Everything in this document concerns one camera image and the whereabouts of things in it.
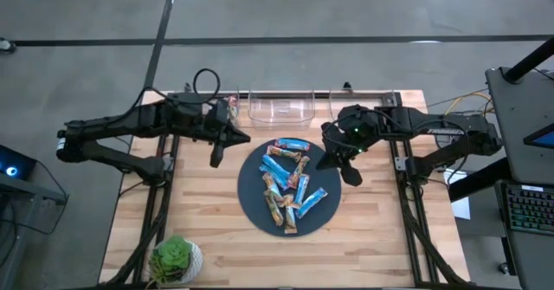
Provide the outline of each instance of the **succulent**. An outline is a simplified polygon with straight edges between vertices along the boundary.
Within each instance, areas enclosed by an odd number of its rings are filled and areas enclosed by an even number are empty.
[[[162,284],[180,280],[190,265],[191,250],[192,245],[178,235],[163,242],[150,256],[152,279]]]

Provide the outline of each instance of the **black floor stripe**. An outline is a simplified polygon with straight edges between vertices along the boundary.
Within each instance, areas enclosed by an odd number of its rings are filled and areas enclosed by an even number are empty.
[[[18,47],[151,46],[155,39],[15,40]]]
[[[406,36],[303,36],[243,38],[165,39],[164,45],[225,46],[266,44],[345,44],[406,42],[531,42],[546,41],[554,35],[406,35]]]
[[[158,69],[159,56],[162,53],[163,40],[165,38],[165,32],[167,31],[167,25],[170,22],[171,9],[173,8],[173,0],[165,0],[164,14],[159,23],[158,35],[156,36],[156,43],[152,50],[152,57],[148,64],[148,70],[146,71],[145,87],[153,87],[154,77],[156,76],[156,70]]]

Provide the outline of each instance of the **yellow cable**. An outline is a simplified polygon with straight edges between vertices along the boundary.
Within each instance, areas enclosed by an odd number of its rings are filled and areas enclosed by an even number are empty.
[[[452,102],[452,105],[450,105],[450,107],[447,109],[447,111],[444,114],[448,115],[456,107],[456,105],[458,105],[463,99],[465,99],[466,97],[469,97],[469,96],[480,96],[480,97],[482,97],[483,99],[486,99],[486,100],[491,99],[487,95],[484,95],[483,93],[480,93],[480,92],[475,92],[475,93],[471,93],[471,94],[468,94],[468,95],[464,95],[464,96],[461,96],[458,99],[456,99],[454,102]]]

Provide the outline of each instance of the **keyboard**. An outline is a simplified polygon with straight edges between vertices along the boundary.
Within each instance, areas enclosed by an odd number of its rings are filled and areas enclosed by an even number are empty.
[[[510,228],[554,235],[554,191],[506,187]]]

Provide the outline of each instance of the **blue light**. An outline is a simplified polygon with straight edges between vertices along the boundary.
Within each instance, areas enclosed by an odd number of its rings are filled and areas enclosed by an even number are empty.
[[[6,169],[6,174],[9,177],[15,176],[17,174],[17,168],[16,167],[8,167],[8,169]]]

